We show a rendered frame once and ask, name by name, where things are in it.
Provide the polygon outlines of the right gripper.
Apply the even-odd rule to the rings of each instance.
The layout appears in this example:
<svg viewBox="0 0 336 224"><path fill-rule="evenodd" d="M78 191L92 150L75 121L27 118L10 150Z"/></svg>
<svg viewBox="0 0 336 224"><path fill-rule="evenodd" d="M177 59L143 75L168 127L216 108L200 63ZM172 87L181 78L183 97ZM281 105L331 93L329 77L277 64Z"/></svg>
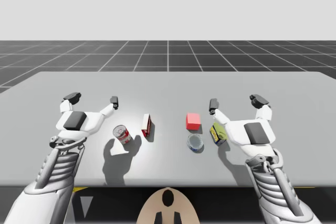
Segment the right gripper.
<svg viewBox="0 0 336 224"><path fill-rule="evenodd" d="M219 109L219 102L211 98L209 113L214 120L225 127L228 138L236 145L271 144L275 141L275 134L268 121L272 119L272 109L269 101L258 94L249 96L251 104L256 111L256 120L230 121Z"/></svg>

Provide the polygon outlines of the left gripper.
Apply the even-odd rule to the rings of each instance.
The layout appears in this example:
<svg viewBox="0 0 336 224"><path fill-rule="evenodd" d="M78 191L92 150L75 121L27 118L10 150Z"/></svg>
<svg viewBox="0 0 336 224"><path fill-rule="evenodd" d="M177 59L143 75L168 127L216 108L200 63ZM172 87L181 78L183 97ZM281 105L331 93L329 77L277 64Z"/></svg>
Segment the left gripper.
<svg viewBox="0 0 336 224"><path fill-rule="evenodd" d="M63 98L59 106L63 114L56 124L56 129L59 130L58 137L83 138L93 135L101 128L104 117L111 116L119 107L118 97L112 96L110 104L99 113L72 111L72 107L79 102L80 98L80 92L73 92Z"/></svg>

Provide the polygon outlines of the pink cube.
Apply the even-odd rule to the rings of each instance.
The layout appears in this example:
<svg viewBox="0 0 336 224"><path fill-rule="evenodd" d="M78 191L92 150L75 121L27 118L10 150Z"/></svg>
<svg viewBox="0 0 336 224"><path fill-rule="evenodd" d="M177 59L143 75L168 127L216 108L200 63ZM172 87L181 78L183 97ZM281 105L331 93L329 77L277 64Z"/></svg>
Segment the pink cube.
<svg viewBox="0 0 336 224"><path fill-rule="evenodd" d="M187 113L186 115L186 129L191 131L199 130L201 126L201 118L198 113Z"/></svg>

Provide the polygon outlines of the green and blue rectangular can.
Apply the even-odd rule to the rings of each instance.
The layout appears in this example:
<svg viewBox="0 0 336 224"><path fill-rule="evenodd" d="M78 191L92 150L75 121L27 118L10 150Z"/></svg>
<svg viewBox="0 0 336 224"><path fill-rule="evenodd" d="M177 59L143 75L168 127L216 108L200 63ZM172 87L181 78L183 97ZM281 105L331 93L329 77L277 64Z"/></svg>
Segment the green and blue rectangular can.
<svg viewBox="0 0 336 224"><path fill-rule="evenodd" d="M224 127L217 122L213 123L209 131L212 136L213 142L216 145L221 145L228 139Z"/></svg>

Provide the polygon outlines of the red and white can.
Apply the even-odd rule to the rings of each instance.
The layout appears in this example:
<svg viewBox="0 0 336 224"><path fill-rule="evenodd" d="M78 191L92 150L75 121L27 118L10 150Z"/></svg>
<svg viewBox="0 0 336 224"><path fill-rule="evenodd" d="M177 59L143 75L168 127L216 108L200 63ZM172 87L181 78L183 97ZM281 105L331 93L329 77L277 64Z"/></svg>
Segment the red and white can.
<svg viewBox="0 0 336 224"><path fill-rule="evenodd" d="M116 137L121 144L126 144L131 140L131 135L124 125L117 125L113 129L113 136Z"/></svg>

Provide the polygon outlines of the blue flat can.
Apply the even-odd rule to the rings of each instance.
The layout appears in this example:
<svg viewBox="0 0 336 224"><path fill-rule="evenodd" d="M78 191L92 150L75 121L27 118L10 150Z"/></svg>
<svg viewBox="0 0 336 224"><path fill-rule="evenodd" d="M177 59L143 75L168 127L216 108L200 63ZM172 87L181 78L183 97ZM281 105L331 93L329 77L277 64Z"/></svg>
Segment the blue flat can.
<svg viewBox="0 0 336 224"><path fill-rule="evenodd" d="M187 145L192 151L198 152L202 149L204 144L202 138L198 134L191 134L187 139Z"/></svg>

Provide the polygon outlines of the red and white carton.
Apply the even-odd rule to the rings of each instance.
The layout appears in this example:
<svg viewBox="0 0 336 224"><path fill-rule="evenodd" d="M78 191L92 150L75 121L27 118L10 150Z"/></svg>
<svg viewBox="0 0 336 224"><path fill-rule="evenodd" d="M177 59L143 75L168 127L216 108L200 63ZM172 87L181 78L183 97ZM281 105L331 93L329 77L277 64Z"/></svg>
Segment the red and white carton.
<svg viewBox="0 0 336 224"><path fill-rule="evenodd" d="M142 126L141 126L141 131L142 131L142 134L144 135L144 137L149 137L150 136L151 125L152 125L152 121L151 121L150 114L149 113L144 114L143 122L142 122Z"/></svg>

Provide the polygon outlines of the tan robot part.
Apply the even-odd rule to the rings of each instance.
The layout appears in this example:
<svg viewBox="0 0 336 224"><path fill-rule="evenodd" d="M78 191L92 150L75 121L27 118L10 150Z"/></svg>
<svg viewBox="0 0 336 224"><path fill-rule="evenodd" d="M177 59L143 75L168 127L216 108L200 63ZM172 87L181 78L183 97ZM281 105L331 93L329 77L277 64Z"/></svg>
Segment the tan robot part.
<svg viewBox="0 0 336 224"><path fill-rule="evenodd" d="M136 224L200 224L189 199L173 188L153 193L144 203Z"/></svg>

